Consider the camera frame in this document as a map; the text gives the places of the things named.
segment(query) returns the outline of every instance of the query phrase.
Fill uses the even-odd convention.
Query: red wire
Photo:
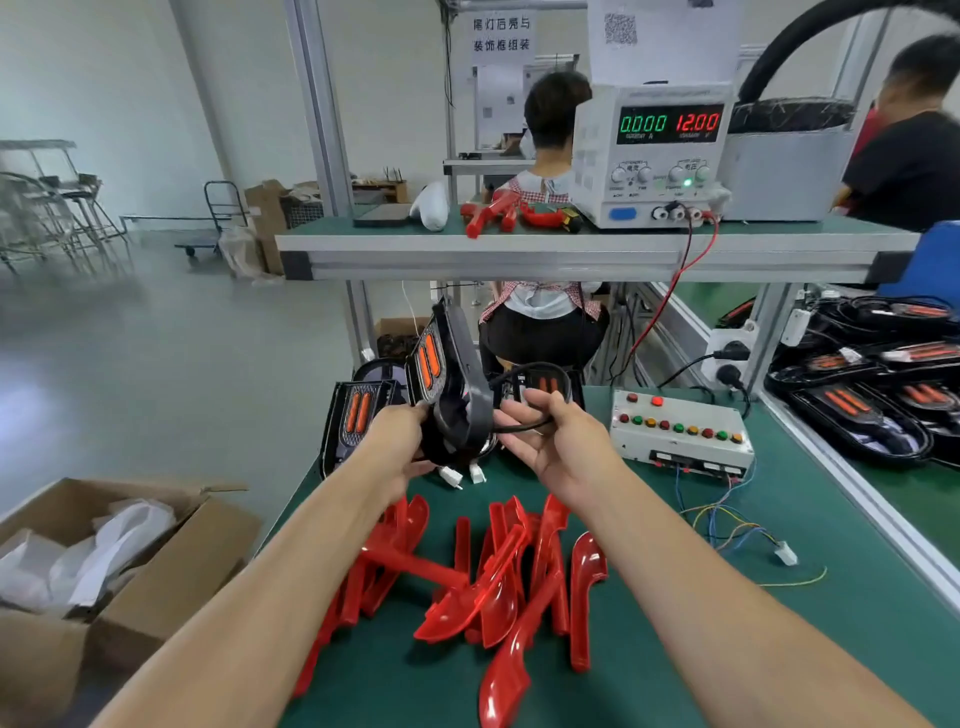
[[[690,270],[690,268],[692,268],[701,260],[703,260],[704,256],[710,252],[710,249],[713,247],[713,244],[717,241],[717,237],[720,235],[720,220],[719,218],[714,217],[709,213],[706,213],[705,216],[707,216],[708,219],[713,220],[713,237],[710,239],[710,242],[708,243],[708,245],[704,248],[704,251],[699,255],[697,255],[697,257],[693,259],[693,262],[681,268],[680,271],[677,272],[677,275],[673,277],[673,280],[670,281],[670,287],[667,289],[666,295],[663,296],[663,300],[660,302],[660,306],[657,308],[657,312],[654,314],[654,317],[650,319],[650,323],[647,325],[647,328],[643,330],[643,333],[640,334],[639,338],[634,343],[633,348],[630,349],[629,353],[627,353],[628,362],[630,361],[630,357],[634,355],[634,352],[636,351],[636,349],[640,346],[640,344],[643,343],[643,340],[647,337],[647,334],[650,333],[653,330],[654,326],[657,325],[657,321],[660,320],[660,315],[663,313],[663,310],[666,308],[666,305],[670,303],[670,297],[673,295],[673,291],[677,287],[677,283],[680,282],[680,276],[682,276],[684,273]],[[693,228],[691,223],[690,238],[692,239],[692,237],[693,237]]]

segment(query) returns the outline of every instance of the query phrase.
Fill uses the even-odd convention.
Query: black t-shirt
[[[923,232],[960,220],[960,124],[925,111],[892,124],[850,161],[850,215]]]

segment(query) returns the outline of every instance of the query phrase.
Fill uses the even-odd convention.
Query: white shirt
[[[524,192],[543,193],[547,205],[567,205],[569,189],[573,180],[573,171],[565,172],[559,177],[544,178],[533,174],[529,170],[523,170],[514,177],[520,189]],[[500,189],[509,189],[508,184],[504,184]],[[559,201],[551,203],[552,196],[564,196]],[[544,289],[542,286],[556,286],[561,290]],[[550,281],[536,285],[534,283],[522,283],[514,289],[514,293],[504,302],[512,311],[523,314],[531,319],[559,319],[572,313],[576,309],[573,301],[563,291],[569,285],[568,282]],[[584,299],[597,290],[603,281],[588,281],[581,283],[584,289]]]

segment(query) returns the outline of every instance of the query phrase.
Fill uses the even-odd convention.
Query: black hair
[[[573,136],[577,105],[593,98],[590,82],[576,71],[554,71],[534,84],[523,107],[538,149],[561,149]]]
[[[912,86],[917,96],[946,96],[960,74],[960,36],[929,36],[897,53],[889,79]]]

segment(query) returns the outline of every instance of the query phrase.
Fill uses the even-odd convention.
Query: wire basket
[[[324,217],[324,203],[305,203],[296,197],[281,197],[280,209],[287,223],[287,230],[312,223]]]

